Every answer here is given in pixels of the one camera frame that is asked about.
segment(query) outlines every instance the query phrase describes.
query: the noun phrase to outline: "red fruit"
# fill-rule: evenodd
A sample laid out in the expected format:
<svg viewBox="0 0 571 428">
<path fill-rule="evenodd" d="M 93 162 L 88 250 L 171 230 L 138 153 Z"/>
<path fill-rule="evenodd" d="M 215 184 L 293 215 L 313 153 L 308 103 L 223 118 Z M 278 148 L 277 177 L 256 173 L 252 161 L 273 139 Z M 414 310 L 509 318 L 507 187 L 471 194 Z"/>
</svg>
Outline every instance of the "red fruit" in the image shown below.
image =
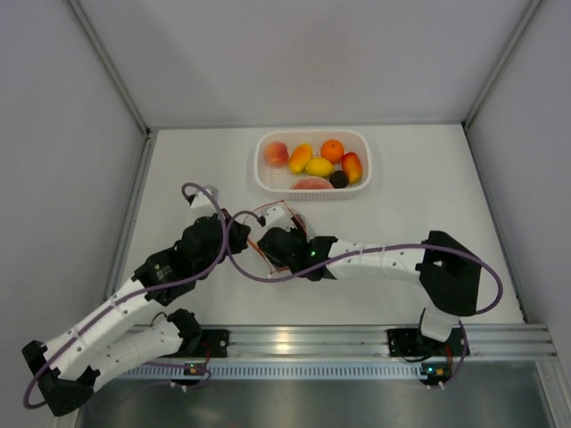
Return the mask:
<svg viewBox="0 0 571 428">
<path fill-rule="evenodd" d="M 268 144 L 264 149 L 264 158 L 271 167 L 283 167 L 289 159 L 287 146 L 279 141 Z"/>
<path fill-rule="evenodd" d="M 359 156 L 356 153 L 349 152 L 341 159 L 341 168 L 349 178 L 349 184 L 359 183 L 363 177 L 363 167 L 360 164 Z"/>
<path fill-rule="evenodd" d="M 294 190 L 333 189 L 333 185 L 325 178 L 307 177 L 295 183 Z"/>
</svg>

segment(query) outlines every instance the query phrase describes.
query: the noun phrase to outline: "orange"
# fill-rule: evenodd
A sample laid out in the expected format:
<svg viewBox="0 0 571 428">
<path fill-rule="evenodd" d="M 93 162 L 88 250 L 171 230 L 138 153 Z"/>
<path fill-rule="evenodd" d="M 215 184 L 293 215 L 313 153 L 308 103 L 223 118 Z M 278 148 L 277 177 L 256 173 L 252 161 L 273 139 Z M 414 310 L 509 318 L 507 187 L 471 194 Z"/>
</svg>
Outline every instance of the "orange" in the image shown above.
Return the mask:
<svg viewBox="0 0 571 428">
<path fill-rule="evenodd" d="M 327 140 L 321 146 L 321 157 L 327 159 L 331 163 L 340 162 L 344 154 L 345 148 L 337 140 Z"/>
</svg>

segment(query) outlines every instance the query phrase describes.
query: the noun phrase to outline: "white table surface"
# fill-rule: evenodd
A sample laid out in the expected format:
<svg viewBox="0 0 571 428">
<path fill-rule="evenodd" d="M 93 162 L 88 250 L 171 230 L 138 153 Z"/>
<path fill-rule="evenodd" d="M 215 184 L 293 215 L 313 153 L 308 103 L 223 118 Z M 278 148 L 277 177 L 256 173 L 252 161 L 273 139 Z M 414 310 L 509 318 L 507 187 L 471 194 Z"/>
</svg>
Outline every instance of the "white table surface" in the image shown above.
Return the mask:
<svg viewBox="0 0 571 428">
<path fill-rule="evenodd" d="M 493 311 L 466 323 L 522 323 L 513 285 L 501 253 L 468 144 L 460 125 L 344 127 L 368 140 L 373 177 L 355 199 L 291 202 L 318 235 L 363 243 L 417 243 L 430 230 L 443 230 L 490 263 L 505 293 Z M 258 140 L 277 128 L 160 131 L 128 251 L 124 279 L 154 252 L 171 246 L 191 223 L 180 195 L 186 181 L 215 185 L 230 212 L 253 209 L 268 198 L 253 178 Z M 264 274 L 249 250 L 237 257 Z M 482 273 L 478 307 L 496 293 Z M 255 283 L 228 261 L 168 312 L 186 308 L 203 325 L 392 325 L 415 324 L 428 302 L 417 286 L 353 279 L 313 283 Z"/>
</svg>

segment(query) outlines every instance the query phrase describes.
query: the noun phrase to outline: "metal floor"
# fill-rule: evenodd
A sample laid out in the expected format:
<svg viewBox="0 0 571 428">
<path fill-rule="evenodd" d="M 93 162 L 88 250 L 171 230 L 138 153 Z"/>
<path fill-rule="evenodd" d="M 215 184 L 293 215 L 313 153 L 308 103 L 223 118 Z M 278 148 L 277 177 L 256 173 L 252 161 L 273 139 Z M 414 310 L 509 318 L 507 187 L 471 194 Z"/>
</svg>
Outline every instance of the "metal floor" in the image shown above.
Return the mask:
<svg viewBox="0 0 571 428">
<path fill-rule="evenodd" d="M 117 407 L 148 383 L 108 384 L 92 399 L 97 419 L 84 409 L 76 428 L 553 426 L 532 363 L 466 363 L 445 391 L 416 381 L 212 381 L 188 393 L 154 386 Z"/>
</svg>

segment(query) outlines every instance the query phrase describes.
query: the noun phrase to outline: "peach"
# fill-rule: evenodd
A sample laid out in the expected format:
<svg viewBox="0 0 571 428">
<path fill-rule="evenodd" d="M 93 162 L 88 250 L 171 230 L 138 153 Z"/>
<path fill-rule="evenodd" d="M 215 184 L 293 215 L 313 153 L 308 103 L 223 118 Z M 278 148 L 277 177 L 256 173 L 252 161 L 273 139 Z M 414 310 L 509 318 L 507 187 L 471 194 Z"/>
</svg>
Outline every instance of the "peach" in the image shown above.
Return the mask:
<svg viewBox="0 0 571 428">
<path fill-rule="evenodd" d="M 268 144 L 264 149 L 264 158 L 266 163 L 272 167 L 283 167 L 289 159 L 287 146 L 279 141 Z"/>
<path fill-rule="evenodd" d="M 325 178 L 306 177 L 295 183 L 294 190 L 333 189 L 333 185 Z"/>
</svg>

